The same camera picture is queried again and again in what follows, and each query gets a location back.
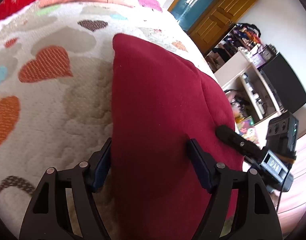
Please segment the dark red long-sleeve sweater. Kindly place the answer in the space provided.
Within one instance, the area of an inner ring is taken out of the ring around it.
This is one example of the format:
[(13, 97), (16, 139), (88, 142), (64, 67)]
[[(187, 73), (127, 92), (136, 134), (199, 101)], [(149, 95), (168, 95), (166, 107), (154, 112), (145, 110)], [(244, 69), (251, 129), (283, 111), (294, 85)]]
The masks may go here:
[(190, 61), (117, 34), (111, 112), (111, 174), (121, 239), (191, 239), (210, 200), (186, 155), (196, 139), (233, 170), (243, 158), (217, 139), (235, 127), (218, 83)]

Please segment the black monitor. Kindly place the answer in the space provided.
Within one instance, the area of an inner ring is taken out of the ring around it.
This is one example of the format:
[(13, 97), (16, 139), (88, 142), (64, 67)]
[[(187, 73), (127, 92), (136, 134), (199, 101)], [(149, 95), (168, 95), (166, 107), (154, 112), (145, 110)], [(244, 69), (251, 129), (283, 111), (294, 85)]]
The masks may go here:
[(306, 90), (282, 54), (260, 67), (260, 73), (284, 110), (294, 114), (306, 104)]

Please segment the cluttered white shelf unit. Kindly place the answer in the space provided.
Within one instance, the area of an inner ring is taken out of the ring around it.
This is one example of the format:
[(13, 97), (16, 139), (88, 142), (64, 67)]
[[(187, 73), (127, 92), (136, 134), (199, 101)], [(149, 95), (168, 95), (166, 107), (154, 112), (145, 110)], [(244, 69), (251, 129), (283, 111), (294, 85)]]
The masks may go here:
[(257, 125), (283, 111), (259, 71), (265, 63), (260, 56), (263, 52), (260, 36), (256, 25), (233, 24), (205, 56), (231, 104), (236, 123), (252, 118)]

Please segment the heart patchwork quilt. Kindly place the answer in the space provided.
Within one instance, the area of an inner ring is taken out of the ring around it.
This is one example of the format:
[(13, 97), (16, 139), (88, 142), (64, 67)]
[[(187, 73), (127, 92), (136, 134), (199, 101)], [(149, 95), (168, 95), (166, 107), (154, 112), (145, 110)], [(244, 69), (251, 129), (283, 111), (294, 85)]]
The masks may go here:
[[(217, 79), (169, 12), (119, 4), (33, 3), (0, 30), (0, 219), (19, 238), (45, 171), (75, 167), (112, 139), (115, 35), (158, 45)], [(120, 237), (112, 174), (95, 193), (111, 237)]]

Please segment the wooden door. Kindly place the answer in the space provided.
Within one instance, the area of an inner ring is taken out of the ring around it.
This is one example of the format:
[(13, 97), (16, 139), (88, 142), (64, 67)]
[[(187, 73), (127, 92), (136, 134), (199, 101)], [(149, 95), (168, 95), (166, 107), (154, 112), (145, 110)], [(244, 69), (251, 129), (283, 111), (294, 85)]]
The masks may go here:
[(258, 0), (213, 0), (188, 30), (188, 35), (205, 55)]

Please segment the teal glass door panel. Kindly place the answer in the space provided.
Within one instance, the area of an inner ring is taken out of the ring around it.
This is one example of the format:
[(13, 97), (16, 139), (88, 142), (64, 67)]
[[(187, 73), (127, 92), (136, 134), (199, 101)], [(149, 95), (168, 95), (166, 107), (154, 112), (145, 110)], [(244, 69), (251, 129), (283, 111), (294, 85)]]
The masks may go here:
[(171, 14), (184, 31), (188, 31), (213, 0), (179, 0)]

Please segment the magenta pillow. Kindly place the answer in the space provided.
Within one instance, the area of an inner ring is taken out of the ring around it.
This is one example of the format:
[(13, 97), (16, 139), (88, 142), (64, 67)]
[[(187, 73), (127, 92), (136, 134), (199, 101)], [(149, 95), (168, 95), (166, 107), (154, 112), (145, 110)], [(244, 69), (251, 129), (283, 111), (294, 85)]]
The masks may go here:
[(138, 0), (139, 4), (143, 7), (147, 7), (150, 9), (155, 9), (157, 11), (162, 12), (162, 8), (160, 3), (157, 0)]

